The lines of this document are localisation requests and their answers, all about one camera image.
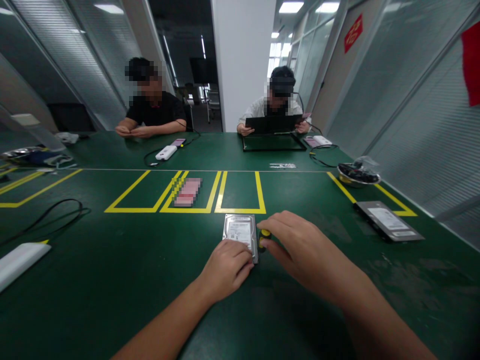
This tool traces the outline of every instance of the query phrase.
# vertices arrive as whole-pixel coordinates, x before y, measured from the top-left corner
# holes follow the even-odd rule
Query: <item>hand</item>
[[[234,293],[254,267],[247,245],[234,240],[222,240],[211,253],[203,271],[195,280],[211,304]]]
[[[310,124],[306,121],[302,121],[295,125],[296,132],[299,134],[306,134],[310,131]]]
[[[242,123],[238,124],[238,126],[236,127],[236,130],[242,136],[250,135],[255,131],[255,129],[252,129],[251,127],[246,127],[245,124],[242,124]]]
[[[115,128],[115,132],[120,135],[122,138],[131,138],[132,134],[130,133],[130,130],[126,126],[119,125]]]
[[[355,304],[358,291],[371,282],[311,222],[294,213],[283,211],[257,224],[275,235],[275,241],[264,239],[261,244],[300,284],[325,300],[344,308]]]
[[[131,131],[131,134],[140,139],[148,139],[156,135],[155,126],[140,126]]]

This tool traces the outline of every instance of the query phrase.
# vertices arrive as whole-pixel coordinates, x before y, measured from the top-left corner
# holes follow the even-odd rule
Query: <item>man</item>
[[[186,130],[182,102],[162,91],[162,77],[152,62],[143,57],[134,57],[125,69],[125,76],[137,83],[141,95],[133,98],[125,119],[115,128],[118,135],[122,138],[147,139]]]
[[[295,82],[294,73],[287,66],[274,68],[271,72],[266,101],[263,96],[250,105],[238,121],[236,131],[243,136],[250,135],[255,131],[255,129],[245,126],[246,118],[303,114],[300,105],[292,98]],[[295,125],[297,133],[308,133],[311,122],[312,119],[309,117]]]
[[[284,246],[268,239],[261,242],[287,273],[342,310],[359,359],[435,359],[370,278],[314,224],[283,211],[257,227],[270,231]],[[253,267],[245,244],[221,241],[196,280],[113,358],[176,359],[209,308],[238,290]]]

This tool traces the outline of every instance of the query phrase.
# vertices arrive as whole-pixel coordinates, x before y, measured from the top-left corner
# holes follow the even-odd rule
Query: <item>yellow tape outline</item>
[[[9,192],[10,190],[13,190],[17,187],[19,187],[22,184],[28,183],[30,180],[33,180],[35,178],[38,178],[39,176],[42,176],[44,173],[43,172],[33,172],[30,175],[24,176],[21,179],[18,179],[17,181],[14,181],[4,187],[0,187],[0,195],[5,194]]]
[[[72,172],[71,174],[69,174],[65,177],[62,177],[60,180],[54,182],[53,184],[50,184],[49,186],[43,188],[40,191],[37,191],[33,195],[27,197],[26,199],[23,199],[20,202],[0,202],[0,208],[18,208],[18,207],[21,207],[23,204],[29,202],[33,198],[36,198],[38,195],[43,194],[44,192],[50,190],[51,188],[57,186],[58,184],[64,182],[65,180],[70,179],[72,176],[75,176],[76,174],[78,174],[81,171],[82,171],[82,169],[79,169],[79,170],[74,171],[74,172]],[[30,174],[29,176],[26,176],[23,179],[18,180],[18,182],[20,182],[20,181],[23,181],[23,182],[20,182],[20,183],[17,183],[17,184],[12,183],[11,185],[15,184],[15,186],[13,186],[12,188],[9,188],[7,191],[10,191],[11,189],[19,187],[20,185],[25,184],[26,182],[29,182],[30,180],[32,180],[34,178],[38,178],[39,176],[41,176],[43,174],[44,174],[44,172],[41,172],[41,171],[34,172],[33,174]]]
[[[340,190],[346,195],[346,197],[355,204],[357,200],[352,196],[352,194],[342,185],[342,183],[331,173],[327,172],[328,176],[335,182],[335,184],[340,188]],[[393,196],[390,192],[388,192],[383,186],[378,184],[375,185],[377,189],[379,189],[382,193],[384,193],[387,197],[390,198],[395,204],[403,209],[403,211],[397,210],[394,213],[397,216],[401,217],[415,217],[418,216],[415,212],[413,212],[410,208],[408,208],[403,202],[398,200],[395,196]]]
[[[160,205],[167,197],[175,180],[180,176],[182,171],[177,171],[175,176],[171,179],[166,189],[161,194],[153,207],[116,207],[133,189],[136,187],[148,174],[150,170],[145,171],[130,187],[123,192],[118,199],[116,199],[109,207],[106,208],[104,213],[156,213]]]
[[[222,214],[266,214],[264,202],[264,193],[262,191],[262,183],[260,182],[260,173],[255,171],[256,192],[258,195],[258,209],[242,209],[242,208],[222,208],[222,201],[224,199],[225,184],[227,182],[228,171],[223,171],[221,177],[220,191],[218,192],[218,198],[216,199],[215,213]]]
[[[3,175],[8,174],[8,173],[11,173],[12,171],[15,171],[15,170],[17,170],[17,169],[18,169],[18,167],[12,167],[11,169],[8,169],[8,170],[6,170],[6,171],[0,172],[0,176],[3,176]]]
[[[213,186],[210,191],[210,196],[208,197],[208,202],[205,208],[185,208],[185,207],[169,207],[175,196],[177,195],[178,191],[182,187],[182,184],[185,181],[185,177],[189,172],[185,171],[183,176],[181,177],[182,180],[178,182],[175,189],[172,190],[170,196],[163,204],[160,213],[183,213],[183,214],[210,214],[212,212],[212,206],[214,204],[215,194],[217,193],[217,188],[220,182],[220,175],[221,171],[216,172],[215,180],[213,181]]]

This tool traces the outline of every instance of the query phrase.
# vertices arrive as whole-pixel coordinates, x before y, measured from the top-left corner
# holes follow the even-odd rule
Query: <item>white power bank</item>
[[[324,138],[323,136],[321,135],[316,135],[313,137],[313,139],[319,143],[321,146],[322,145],[332,145],[332,142],[330,140],[327,140],[326,138]]]
[[[0,293],[52,247],[44,243],[26,242],[0,259]]]
[[[160,151],[157,155],[155,155],[155,159],[157,160],[168,160],[177,151],[177,147],[173,145],[167,145]]]

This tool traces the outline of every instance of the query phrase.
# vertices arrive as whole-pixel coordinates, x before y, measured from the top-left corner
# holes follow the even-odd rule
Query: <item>forearm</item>
[[[156,135],[167,135],[167,134],[174,134],[179,132],[184,132],[187,127],[186,121],[183,119],[179,119],[176,121],[168,122],[164,125],[152,126],[155,128]]]
[[[352,300],[341,308],[359,359],[435,359],[370,279]]]
[[[112,359],[176,359],[212,305],[199,284],[192,282]]]
[[[136,123],[135,121],[133,121],[133,120],[131,120],[131,119],[125,118],[125,119],[123,119],[122,121],[120,121],[120,122],[118,123],[118,126],[124,126],[124,127],[126,127],[128,130],[131,131],[131,130],[135,129],[138,125],[137,125],[137,123]]]

